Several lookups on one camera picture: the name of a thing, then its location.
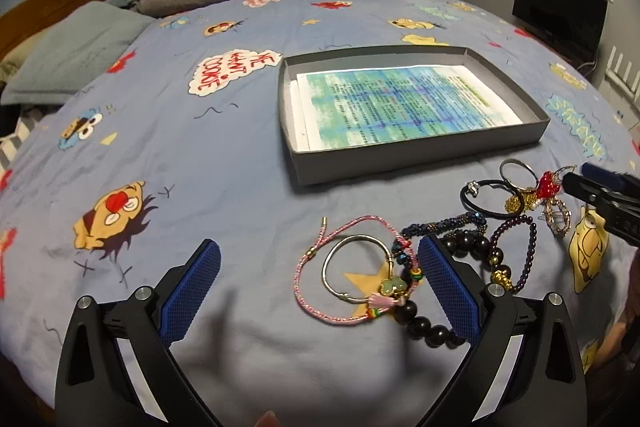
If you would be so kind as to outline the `blue green printed paper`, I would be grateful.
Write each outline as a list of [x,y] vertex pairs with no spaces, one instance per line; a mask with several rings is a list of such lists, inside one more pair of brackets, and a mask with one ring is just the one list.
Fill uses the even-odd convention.
[[523,121],[463,65],[306,72],[288,84],[296,152],[326,152]]

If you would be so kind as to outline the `grey green pillow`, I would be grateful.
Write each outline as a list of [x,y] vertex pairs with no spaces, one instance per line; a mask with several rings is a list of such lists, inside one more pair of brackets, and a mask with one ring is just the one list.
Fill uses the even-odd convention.
[[65,104],[112,67],[153,22],[106,2],[81,6],[39,40],[4,88],[1,103]]

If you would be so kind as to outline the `blue cartoon bed sheet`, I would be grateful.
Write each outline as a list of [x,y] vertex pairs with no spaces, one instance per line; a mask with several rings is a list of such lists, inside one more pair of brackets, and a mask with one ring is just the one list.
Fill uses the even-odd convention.
[[[276,66],[219,90],[201,61],[233,50],[282,57],[360,46],[468,46],[548,114],[540,142],[511,153],[301,187],[278,115]],[[457,0],[231,0],[150,25],[125,62],[45,119],[1,193],[1,351],[45,403],[78,298],[100,303],[155,284],[203,239],[218,279],[180,367],[217,417],[250,425],[412,426],[463,357],[409,339],[391,318],[322,324],[299,308],[292,278],[321,222],[385,237],[456,215],[465,182],[594,162],[637,172],[639,156],[602,95],[495,15]]]

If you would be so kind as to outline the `black flat monitor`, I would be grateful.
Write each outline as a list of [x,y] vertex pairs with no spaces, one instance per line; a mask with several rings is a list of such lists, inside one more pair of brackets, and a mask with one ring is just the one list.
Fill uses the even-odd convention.
[[512,15],[548,46],[579,63],[598,53],[608,12],[606,0],[513,0]]

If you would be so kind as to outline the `wooden headboard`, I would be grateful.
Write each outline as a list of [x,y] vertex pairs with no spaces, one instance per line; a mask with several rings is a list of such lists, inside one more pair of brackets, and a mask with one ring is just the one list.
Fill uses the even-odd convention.
[[15,5],[0,18],[0,57],[91,1],[105,0],[25,0]]

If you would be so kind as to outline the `grey shallow cardboard tray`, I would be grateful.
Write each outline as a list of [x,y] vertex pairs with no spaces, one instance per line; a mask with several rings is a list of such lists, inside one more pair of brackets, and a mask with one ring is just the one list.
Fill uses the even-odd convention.
[[468,46],[365,46],[285,57],[279,116],[296,180],[316,185],[540,141],[549,118]]

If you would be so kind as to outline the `silver bangle with clasp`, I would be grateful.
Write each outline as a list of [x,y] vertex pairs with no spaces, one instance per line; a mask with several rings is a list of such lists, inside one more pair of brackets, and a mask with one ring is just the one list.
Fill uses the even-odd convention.
[[[329,280],[328,270],[329,264],[335,257],[335,255],[347,245],[351,243],[368,243],[373,245],[382,251],[383,254],[383,262],[378,269],[378,272],[375,274],[362,274],[362,273],[352,273],[352,272],[344,272],[343,277],[349,281],[355,288],[358,289],[359,295],[354,296],[349,294],[348,291],[338,291],[332,285]],[[371,235],[367,234],[355,234],[344,237],[344,239],[340,239],[329,251],[329,254],[326,255],[324,261],[322,263],[321,269],[321,282],[323,286],[326,288],[329,293],[340,299],[345,301],[345,303],[350,303],[354,306],[365,306],[369,303],[370,297],[378,291],[382,282],[386,279],[389,279],[394,272],[392,255],[390,254],[390,250],[387,246]]]

